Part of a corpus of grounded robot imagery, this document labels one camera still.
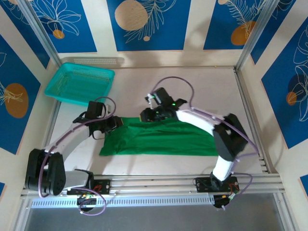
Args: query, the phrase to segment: white vent strip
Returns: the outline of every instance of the white vent strip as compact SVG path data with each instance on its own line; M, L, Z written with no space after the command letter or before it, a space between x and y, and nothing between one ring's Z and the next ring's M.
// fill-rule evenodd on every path
M213 205L214 196L152 196L152 197L110 197L106 198L107 207L128 206L168 206L168 205ZM87 207L103 206L103 200L98 199L97 205ZM34 199L31 208L76 208L76 198Z
M76 64L117 64L116 59L74 59Z

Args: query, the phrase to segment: metal frame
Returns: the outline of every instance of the metal frame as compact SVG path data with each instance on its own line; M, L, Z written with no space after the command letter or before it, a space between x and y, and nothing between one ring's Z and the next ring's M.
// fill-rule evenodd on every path
M28 0L17 0L22 13L29 22L31 28L36 33L43 47L48 55L58 67L61 66L62 61L58 53L47 35L43 25L35 14L31 4ZM266 169L264 174L254 174L253 183L245 193L272 193L274 194L279 214L282 219L285 230L298 230L292 211L290 210L289 202L285 196L285 190L280 179L279 174L275 170L269 154L265 151L262 145L262 138L259 135L259 128L257 127L257 118L255 116L251 100L247 88L244 84L243 76L240 69L244 65L246 59L249 57L254 48L258 38L260 37L265 25L271 17L272 12L279 3L279 0L267 1L264 10L261 12L257 24L249 37L246 45L243 48L243 53L238 60L234 72L238 84L239 92L244 104L244 109L248 118L249 126L251 128L254 141L260 150L260 161L265 164ZM60 102L57 102L54 107L54 112L51 117L49 131L46 135L45 145L50 143L54 124L60 109ZM168 199L170 205L194 204L194 203L209 203L215 193L197 193L196 187L193 185L193 179L196 177L204 177L206 175L175 175L175 176L102 176L96 175L96 179L111 179L110 194L106 197L109 203L108 206L118 206L115 201L129 202L129 205L139 206L155 206L162 205L166 200L152 201L157 198ZM248 176L237 176L240 188L249 182ZM194 201L193 198L199 198L199 201ZM72 201L76 201L76 197L67 196L66 192L62 192L60 197L49 197L43 201L38 199L38 193L28 190L23 190L19 201L19 213L16 216L13 226L10 230L19 231L26 227L27 218L31 208L37 206L44 207L63 207L76 206Z
M208 175L151 175L151 176L103 176L95 179L110 179L110 193L104 195L108 207L119 206L168 206L168 205L211 205L215 193L197 193L193 179ZM254 174L254 180L246 193L272 193L286 231L298 230L285 198L285 190L279 174ZM248 182L248 176L237 175L240 188ZM23 230L32 208L77 208L76 196L50 196L38 198L38 193L23 190L19 219L13 230Z
M58 67L60 67L62 61L58 56L58 52L44 29L44 26L34 12L31 3L28 0L17 0L17 3L49 57Z
M257 20L256 25L252 33L250 34L246 44L244 45L243 52L236 63L235 70L240 70L244 65L247 58L250 56L251 51L255 47L258 39L260 38L266 24L268 23L271 15L273 14L275 8L277 7L280 0L265 0L267 1L264 5L262 12Z
M257 126L257 117L255 114L255 111L253 109L252 102L251 99L249 97L248 94L248 90L247 87L244 83L244 78L243 75L240 71L237 71L236 69L234 69L234 73L235 73L235 78L236 78L236 82L237 85L239 87L239 92L243 101L243 105L244 105L244 109L246 112L246 116L248 119L248 123L250 126L250 130L252 131L252 135L253 135L253 139L260 151L260 155L262 155L267 171L269 173L277 173L271 159L270 159L270 154L265 150L265 148L263 147L263 141L262 138L260 136L260 128Z

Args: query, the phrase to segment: white leaf drawing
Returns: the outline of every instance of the white leaf drawing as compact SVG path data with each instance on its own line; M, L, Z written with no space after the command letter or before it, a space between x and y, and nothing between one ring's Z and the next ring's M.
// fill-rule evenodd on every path
M252 7L247 6L246 0L228 0L226 2L232 17L238 21L240 26L245 28L246 38L249 37L252 30L252 22L261 13L266 2L267 0L260 0L259 3L257 3L257 0L255 0Z
M28 21L26 20L24 14L21 12L20 8L18 7L17 4L14 4L8 0L1 0L3 4L10 10L12 15L22 21L24 24L29 25Z
M276 9L274 10L272 16L277 19L278 13L279 11L287 11L290 9L292 3L294 0L289 0L289 2L285 2L285 1L280 1L276 7Z
M31 5L41 22L48 25L49 34L57 39L64 38L62 32L65 31L79 35L79 29L74 23L81 20L81 15L67 10L66 0L33 0Z
M293 58L298 83L293 87L290 105L299 103L299 121L308 120L308 26L299 37Z
M4 64L6 55L7 55L6 53L0 52L0 67ZM0 82L0 105L4 104L5 101L9 102L10 99L22 102L23 101L21 99L22 95L23 95L22 93L14 94L9 90L6 90L6 88Z

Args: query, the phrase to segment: teal plastic basket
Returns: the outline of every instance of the teal plastic basket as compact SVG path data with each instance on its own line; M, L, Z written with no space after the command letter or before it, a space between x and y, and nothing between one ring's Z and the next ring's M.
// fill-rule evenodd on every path
M62 102L88 106L89 101L108 95L114 77L112 70L65 63L51 79L45 94Z

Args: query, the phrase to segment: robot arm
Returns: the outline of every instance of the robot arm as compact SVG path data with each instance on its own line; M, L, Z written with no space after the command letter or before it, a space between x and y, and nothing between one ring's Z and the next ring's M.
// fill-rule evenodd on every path
M235 131L226 125L219 123L214 118L219 117L226 120L229 124L235 126L238 130L245 134L237 117L230 114L226 117L214 115L213 118L204 117L196 113L193 109L180 109L186 103L185 100L173 99L167 94L164 88L159 88L152 95L152 98L146 99L151 102L155 99L158 106L156 108L146 108L142 111L140 117L142 122L160 121L166 118L177 118L179 121L190 123L200 129L210 133L215 140L218 152L218 160L216 166L209 178L209 188L212 192L225 192L225 185L231 177L231 169L236 155L241 152L247 144L247 141ZM39 172L43 163L43 159L49 154L52 147L55 147L48 158L48 168L44 169L42 178L42 191L52 195L58 195L63 189L73 187L87 187L93 189L94 176L91 172L75 169L75 171L65 172L64 161L70 153L85 139L90 137L94 131L108 133L123 125L122 120L117 116L112 116L106 120L81 124L100 118L102 115L104 104L99 102L89 102L88 109L73 121L68 132L64 133L65 139L61 136L62 142L54 143L42 150L34 149L28 160L25 186L27 189L37 191L39 184Z
M228 124L238 129L242 134L246 135L238 118L233 114L229 114L225 117L211 114L212 117L205 117L191 108L182 109L187 102L183 99L174 101L164 88L159 88L152 94L148 94L145 99L151 107L146 108L141 113L141 120L143 122L177 118L179 121L192 124L205 130L214 137L218 160L211 173L211 185L209 185L209 187L211 187L213 191L221 192L222 188L225 187L225 184L228 183L231 177L233 162L237 154L244 150L247 141L236 131L220 121L226 121ZM153 99L158 105L156 108L152 106Z
M80 126L89 120L100 118L103 107L103 103L89 102L87 111L77 117L70 128L59 139L42 150L34 149L31 151L25 181L25 187L27 189L38 190L39 171L43 159L49 154L52 147L55 148L52 150L46 163L48 166L43 172L42 191L48 194L58 195L63 189L70 189L72 187L93 188L94 175L91 172L79 169L65 172L64 161L81 142L93 135L94 131L108 133L123 125L121 118L112 116L106 120ZM65 139L59 145L56 145L58 140L63 139L64 136Z

